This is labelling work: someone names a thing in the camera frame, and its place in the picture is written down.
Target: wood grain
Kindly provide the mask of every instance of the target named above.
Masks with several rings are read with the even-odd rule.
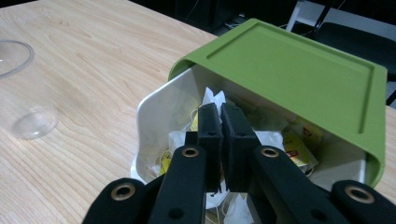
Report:
[[[130,175],[136,109],[172,65],[215,37],[129,1],[40,0],[0,8],[1,38],[29,43],[58,111],[36,140],[0,131],[0,222],[79,223],[109,182]],[[396,202],[396,111],[377,189]]]

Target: box lid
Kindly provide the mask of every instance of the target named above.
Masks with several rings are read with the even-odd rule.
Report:
[[[249,20],[180,59],[169,79],[193,64],[314,122],[368,153],[366,184],[385,160],[385,67],[258,20]]]

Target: cable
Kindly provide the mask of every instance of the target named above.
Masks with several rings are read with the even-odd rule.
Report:
[[[186,20],[184,20],[184,22],[187,22],[187,20],[189,19],[191,13],[192,13],[192,12],[195,10],[195,8],[197,7],[198,2],[199,2],[199,0],[197,0],[197,1],[195,2],[195,6],[192,8],[192,10],[190,11],[189,15],[186,17]]]

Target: snack package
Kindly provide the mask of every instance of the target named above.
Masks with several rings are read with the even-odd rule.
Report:
[[[304,145],[303,141],[293,132],[292,129],[286,128],[282,131],[283,147],[285,152],[306,175],[311,175],[318,166],[318,160],[315,159],[311,151]]]
[[[305,119],[297,118],[290,124],[290,127],[311,152],[315,151],[323,138],[323,131],[317,125]]]

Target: yellow package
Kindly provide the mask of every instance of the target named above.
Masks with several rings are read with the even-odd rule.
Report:
[[[315,124],[301,118],[297,118],[292,123],[295,132],[301,133],[302,140],[306,147],[314,151],[320,144],[323,131]]]
[[[318,165],[318,161],[290,128],[282,131],[282,135],[285,152],[304,173],[311,174]]]
[[[161,156],[161,169],[160,175],[165,174],[168,171],[169,165],[171,164],[171,153],[169,151],[165,151]]]

